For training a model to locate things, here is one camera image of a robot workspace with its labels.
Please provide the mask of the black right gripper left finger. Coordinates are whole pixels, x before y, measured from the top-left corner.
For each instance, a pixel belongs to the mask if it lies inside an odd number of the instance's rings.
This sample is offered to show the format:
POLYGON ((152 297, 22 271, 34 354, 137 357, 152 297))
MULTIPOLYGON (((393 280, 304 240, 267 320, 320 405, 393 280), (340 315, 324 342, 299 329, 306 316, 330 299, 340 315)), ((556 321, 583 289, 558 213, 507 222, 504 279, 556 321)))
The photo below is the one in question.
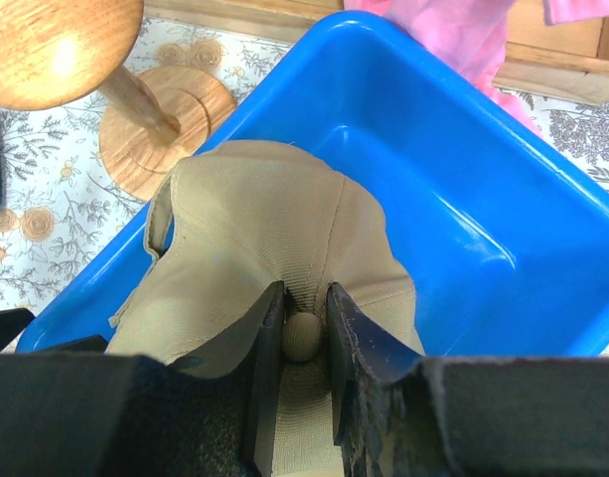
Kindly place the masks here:
POLYGON ((285 286, 169 365, 92 335, 13 355, 33 320, 0 312, 0 476, 267 476, 285 286))

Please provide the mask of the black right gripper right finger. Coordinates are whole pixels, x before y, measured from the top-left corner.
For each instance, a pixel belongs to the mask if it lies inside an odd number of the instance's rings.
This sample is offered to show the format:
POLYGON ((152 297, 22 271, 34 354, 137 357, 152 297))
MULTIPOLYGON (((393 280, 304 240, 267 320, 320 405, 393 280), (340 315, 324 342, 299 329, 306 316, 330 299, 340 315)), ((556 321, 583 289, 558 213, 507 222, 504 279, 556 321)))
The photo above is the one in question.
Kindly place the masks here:
POLYGON ((609 358, 423 357, 326 298, 348 476, 609 476, 609 358))

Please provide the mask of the beige baseball cap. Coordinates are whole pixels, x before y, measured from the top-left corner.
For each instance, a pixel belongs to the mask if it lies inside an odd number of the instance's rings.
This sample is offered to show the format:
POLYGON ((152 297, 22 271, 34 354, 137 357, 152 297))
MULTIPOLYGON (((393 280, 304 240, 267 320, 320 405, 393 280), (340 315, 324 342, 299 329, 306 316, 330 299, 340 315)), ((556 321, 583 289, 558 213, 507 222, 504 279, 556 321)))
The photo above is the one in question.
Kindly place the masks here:
POLYGON ((334 476, 326 293, 358 307, 414 351, 416 292, 393 257, 380 203, 324 161, 278 142, 229 141, 181 160, 154 194, 144 245, 152 265, 111 324, 108 352, 169 364, 284 283, 296 312, 281 338, 273 469, 334 476))

